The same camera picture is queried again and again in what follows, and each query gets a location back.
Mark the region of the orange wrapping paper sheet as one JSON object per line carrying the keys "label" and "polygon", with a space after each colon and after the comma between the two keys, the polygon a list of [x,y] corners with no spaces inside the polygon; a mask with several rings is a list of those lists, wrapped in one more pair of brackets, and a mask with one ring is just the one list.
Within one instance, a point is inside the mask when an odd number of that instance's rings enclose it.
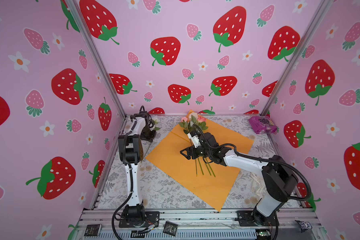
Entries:
{"label": "orange wrapping paper sheet", "polygon": [[259,197],[250,173],[202,158],[187,160],[180,150],[191,145],[180,117],[153,116],[158,132],[141,168],[143,203],[159,209],[253,208]]}

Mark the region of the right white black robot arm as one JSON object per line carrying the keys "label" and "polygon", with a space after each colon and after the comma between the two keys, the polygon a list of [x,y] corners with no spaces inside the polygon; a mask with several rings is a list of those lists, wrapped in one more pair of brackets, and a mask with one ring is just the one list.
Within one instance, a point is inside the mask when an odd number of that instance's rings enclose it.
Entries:
{"label": "right white black robot arm", "polygon": [[280,156],[265,159],[243,154],[233,144],[219,145],[210,133],[192,131],[188,137],[192,145],[180,151],[186,159],[209,159],[211,163],[263,177],[267,193],[249,216],[243,218],[246,222],[257,226],[267,225],[270,219],[276,218],[276,211],[288,200],[306,201],[312,195],[311,186],[304,175]]}

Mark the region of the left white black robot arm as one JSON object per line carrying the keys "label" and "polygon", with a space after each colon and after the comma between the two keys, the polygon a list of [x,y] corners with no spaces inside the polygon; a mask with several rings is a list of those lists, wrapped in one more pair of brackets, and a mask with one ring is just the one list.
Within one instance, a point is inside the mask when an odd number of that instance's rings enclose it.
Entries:
{"label": "left white black robot arm", "polygon": [[124,209],[121,219],[126,221],[144,221],[145,209],[140,194],[138,180],[139,163],[144,159],[142,141],[152,143],[155,136],[155,123],[145,107],[137,114],[130,116],[131,125],[122,131],[118,137],[119,158],[127,173],[127,200],[121,205]]}

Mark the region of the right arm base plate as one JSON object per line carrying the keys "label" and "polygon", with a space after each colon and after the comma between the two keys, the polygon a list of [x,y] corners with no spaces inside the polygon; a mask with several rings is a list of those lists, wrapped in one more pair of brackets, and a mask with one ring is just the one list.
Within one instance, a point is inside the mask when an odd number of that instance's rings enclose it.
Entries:
{"label": "right arm base plate", "polygon": [[258,211],[237,211],[235,221],[239,222],[241,227],[276,227],[279,222],[275,213],[269,217],[264,217]]}

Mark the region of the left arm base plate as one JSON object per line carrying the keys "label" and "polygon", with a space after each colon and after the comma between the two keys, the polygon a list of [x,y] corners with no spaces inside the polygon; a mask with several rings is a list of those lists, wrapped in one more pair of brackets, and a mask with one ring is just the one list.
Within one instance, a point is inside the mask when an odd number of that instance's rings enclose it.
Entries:
{"label": "left arm base plate", "polygon": [[147,228],[151,225],[157,226],[160,221],[160,212],[149,211],[144,214],[122,213],[119,228]]}

